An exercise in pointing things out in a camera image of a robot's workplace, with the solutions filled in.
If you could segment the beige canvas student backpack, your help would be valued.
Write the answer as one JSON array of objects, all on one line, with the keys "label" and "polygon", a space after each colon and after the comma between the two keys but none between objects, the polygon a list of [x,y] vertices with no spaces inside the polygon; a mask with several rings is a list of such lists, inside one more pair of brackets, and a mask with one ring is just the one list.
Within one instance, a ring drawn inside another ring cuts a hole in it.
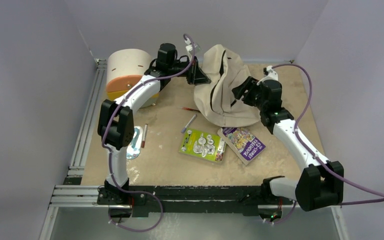
[{"label": "beige canvas student backpack", "polygon": [[193,99],[201,114],[219,127],[247,127],[260,121],[257,108],[234,97],[233,89],[251,76],[241,57],[221,44],[203,55],[200,65],[210,79],[208,84],[194,87]]}]

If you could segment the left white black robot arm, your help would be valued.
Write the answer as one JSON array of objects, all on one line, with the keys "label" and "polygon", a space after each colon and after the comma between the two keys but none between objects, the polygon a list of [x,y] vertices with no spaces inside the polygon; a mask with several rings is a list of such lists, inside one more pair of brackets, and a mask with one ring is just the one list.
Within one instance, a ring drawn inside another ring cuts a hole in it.
[{"label": "left white black robot arm", "polygon": [[174,77],[185,77],[190,85],[209,83],[199,67],[196,43],[187,43],[186,60],[178,56],[171,43],[160,45],[157,56],[150,62],[144,76],[127,93],[115,100],[105,100],[100,108],[97,132],[106,150],[109,173],[98,188],[97,204],[132,204],[145,197],[143,190],[130,190],[127,174],[127,149],[134,138],[134,115],[153,95],[164,89]]}]

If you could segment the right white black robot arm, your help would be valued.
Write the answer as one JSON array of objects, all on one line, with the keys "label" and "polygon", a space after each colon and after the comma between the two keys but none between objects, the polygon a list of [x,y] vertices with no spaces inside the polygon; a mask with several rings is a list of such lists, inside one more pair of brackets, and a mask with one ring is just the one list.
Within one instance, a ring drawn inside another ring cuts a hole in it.
[{"label": "right white black robot arm", "polygon": [[256,107],[262,124],[280,140],[301,174],[299,180],[275,176],[263,180],[260,196],[268,204],[280,197],[296,201],[306,212],[339,205],[344,197],[344,167],[320,153],[298,128],[293,115],[282,106],[282,84],[248,77],[232,89],[236,100]]}]

